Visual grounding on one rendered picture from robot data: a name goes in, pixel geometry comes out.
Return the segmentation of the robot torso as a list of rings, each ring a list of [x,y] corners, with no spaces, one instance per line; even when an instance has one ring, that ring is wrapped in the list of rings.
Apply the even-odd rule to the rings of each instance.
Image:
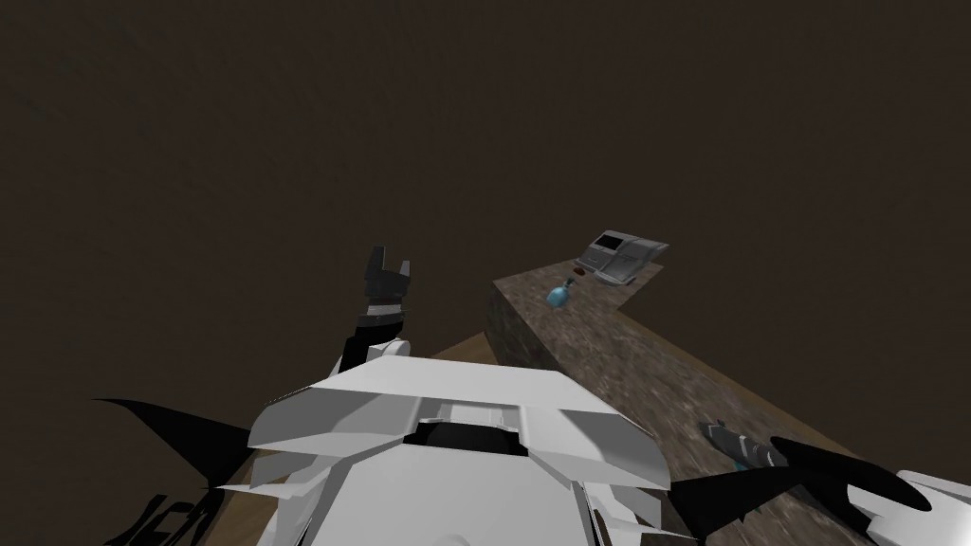
[[[555,370],[385,355],[275,402],[238,490],[257,546],[636,546],[670,486],[651,436]]]

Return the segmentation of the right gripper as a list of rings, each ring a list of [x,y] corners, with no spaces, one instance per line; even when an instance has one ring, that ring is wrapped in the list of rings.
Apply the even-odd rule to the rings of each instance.
[[[772,446],[740,435],[720,423],[701,423],[703,436],[741,468],[786,466],[787,461]]]

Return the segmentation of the grey countertop appliance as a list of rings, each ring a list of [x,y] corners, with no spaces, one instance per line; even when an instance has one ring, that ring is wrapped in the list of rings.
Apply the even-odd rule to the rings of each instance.
[[[574,264],[605,284],[628,285],[666,248],[669,244],[605,230],[574,259]]]

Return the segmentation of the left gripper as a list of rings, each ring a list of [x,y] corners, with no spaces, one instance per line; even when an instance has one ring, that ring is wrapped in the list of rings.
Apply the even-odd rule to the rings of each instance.
[[[371,300],[401,300],[411,282],[411,262],[404,260],[397,272],[385,269],[386,246],[374,246],[365,272],[365,296]]]

